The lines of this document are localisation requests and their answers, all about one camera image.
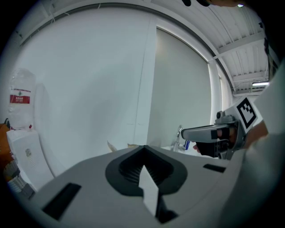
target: ceiling light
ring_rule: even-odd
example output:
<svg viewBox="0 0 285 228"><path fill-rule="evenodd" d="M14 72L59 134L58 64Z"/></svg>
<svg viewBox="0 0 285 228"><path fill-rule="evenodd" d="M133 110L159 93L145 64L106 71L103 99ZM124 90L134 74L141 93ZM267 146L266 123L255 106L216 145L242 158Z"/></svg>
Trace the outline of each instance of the ceiling light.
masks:
<svg viewBox="0 0 285 228"><path fill-rule="evenodd" d="M252 86L267 86L267 85L269 85L269 82L257 82L252 84Z"/></svg>

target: white wall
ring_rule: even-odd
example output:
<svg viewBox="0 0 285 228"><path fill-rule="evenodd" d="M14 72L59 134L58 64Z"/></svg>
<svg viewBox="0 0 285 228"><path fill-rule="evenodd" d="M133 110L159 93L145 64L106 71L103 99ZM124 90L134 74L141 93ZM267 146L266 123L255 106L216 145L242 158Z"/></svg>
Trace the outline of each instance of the white wall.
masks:
<svg viewBox="0 0 285 228"><path fill-rule="evenodd" d="M226 110L233 105L233 95L232 89L226 79L225 74L222 72L221 68L217 66L218 74L221 77L221 93L222 93L222 110Z"/></svg>
<svg viewBox="0 0 285 228"><path fill-rule="evenodd" d="M214 124L217 112L222 109L222 91L220 77L217 70L217 64L214 61L209 62L209 73L211 82L211 117L210 124Z"/></svg>
<svg viewBox="0 0 285 228"><path fill-rule="evenodd" d="M174 36L157 30L147 144L169 146L180 124L208 125L211 87L207 62Z"/></svg>
<svg viewBox="0 0 285 228"><path fill-rule="evenodd" d="M117 149L134 142L149 24L150 15L136 10L87 10L24 45L15 67L47 91L48 127L37 130L65 168L109 152L107 140Z"/></svg>

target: black vent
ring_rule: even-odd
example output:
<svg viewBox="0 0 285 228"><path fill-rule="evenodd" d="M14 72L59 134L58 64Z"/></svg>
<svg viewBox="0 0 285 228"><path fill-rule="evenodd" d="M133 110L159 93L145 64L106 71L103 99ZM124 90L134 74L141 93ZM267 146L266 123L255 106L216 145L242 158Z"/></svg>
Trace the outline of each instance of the black vent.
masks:
<svg viewBox="0 0 285 228"><path fill-rule="evenodd" d="M125 179L138 185L144 165L157 186L173 173L173 166L170 163L148 150L140 150L124 160L119 166L119 171Z"/></svg>
<svg viewBox="0 0 285 228"><path fill-rule="evenodd" d="M161 195L177 192L187 178L187 169L179 161L149 146L140 146L111 161L105 171L109 184L122 195L143 196L138 187L145 166Z"/></svg>

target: orange object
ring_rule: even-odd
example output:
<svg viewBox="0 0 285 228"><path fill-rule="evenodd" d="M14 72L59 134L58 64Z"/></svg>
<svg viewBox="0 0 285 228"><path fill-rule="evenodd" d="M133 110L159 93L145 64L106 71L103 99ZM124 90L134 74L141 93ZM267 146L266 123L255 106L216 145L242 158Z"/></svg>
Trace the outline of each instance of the orange object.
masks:
<svg viewBox="0 0 285 228"><path fill-rule="evenodd" d="M8 165L14 159L12 158L10 152L10 146L8 143L6 132L9 128L6 124L0 124L0 170L3 172L6 165Z"/></svg>

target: red label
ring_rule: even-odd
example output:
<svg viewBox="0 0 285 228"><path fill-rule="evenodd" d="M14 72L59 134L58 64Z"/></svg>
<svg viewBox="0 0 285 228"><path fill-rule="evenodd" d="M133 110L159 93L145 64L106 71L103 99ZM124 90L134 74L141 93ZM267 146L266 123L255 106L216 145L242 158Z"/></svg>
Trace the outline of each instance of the red label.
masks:
<svg viewBox="0 0 285 228"><path fill-rule="evenodd" d="M28 96L16 96L16 95L10 95L10 103L13 104L29 104L30 103L30 97Z"/></svg>

